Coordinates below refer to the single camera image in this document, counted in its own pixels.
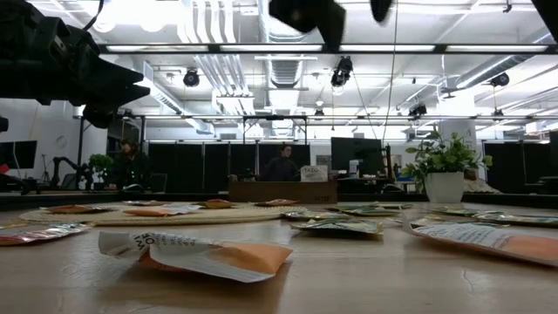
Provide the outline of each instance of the tripod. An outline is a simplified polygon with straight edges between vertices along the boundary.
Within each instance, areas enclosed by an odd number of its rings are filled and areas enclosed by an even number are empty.
[[[43,156],[43,167],[44,167],[43,176],[41,177],[41,179],[43,180],[44,183],[50,183],[51,176],[49,175],[49,172],[46,171],[46,159],[44,158],[46,157],[46,154],[41,154],[41,156]]]

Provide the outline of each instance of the white sign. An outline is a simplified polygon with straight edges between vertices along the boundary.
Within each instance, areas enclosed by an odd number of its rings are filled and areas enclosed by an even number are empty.
[[[304,166],[300,169],[302,182],[327,182],[327,166]]]

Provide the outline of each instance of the computer monitor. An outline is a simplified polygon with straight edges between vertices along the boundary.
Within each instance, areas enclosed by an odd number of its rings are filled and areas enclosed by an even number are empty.
[[[349,171],[350,160],[361,160],[360,174],[384,173],[382,141],[371,139],[331,138],[331,166]]]
[[[33,169],[35,167],[35,155],[37,154],[37,141],[26,140],[18,142],[0,143],[1,160],[12,169]]]

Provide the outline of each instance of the round woven mat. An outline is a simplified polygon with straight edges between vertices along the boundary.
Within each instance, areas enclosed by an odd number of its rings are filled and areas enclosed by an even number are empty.
[[[259,222],[279,218],[284,211],[307,210],[301,207],[257,208],[240,207],[230,209],[201,209],[186,215],[167,217],[143,217],[129,215],[121,210],[134,207],[118,206],[118,210],[97,214],[52,214],[43,209],[33,210],[19,216],[27,222],[93,222],[98,226],[145,226],[186,225],[204,223]]]

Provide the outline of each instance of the white planter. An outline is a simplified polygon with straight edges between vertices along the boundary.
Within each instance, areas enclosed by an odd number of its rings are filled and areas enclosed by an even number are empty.
[[[430,202],[459,203],[465,188],[463,173],[428,174],[425,188]]]

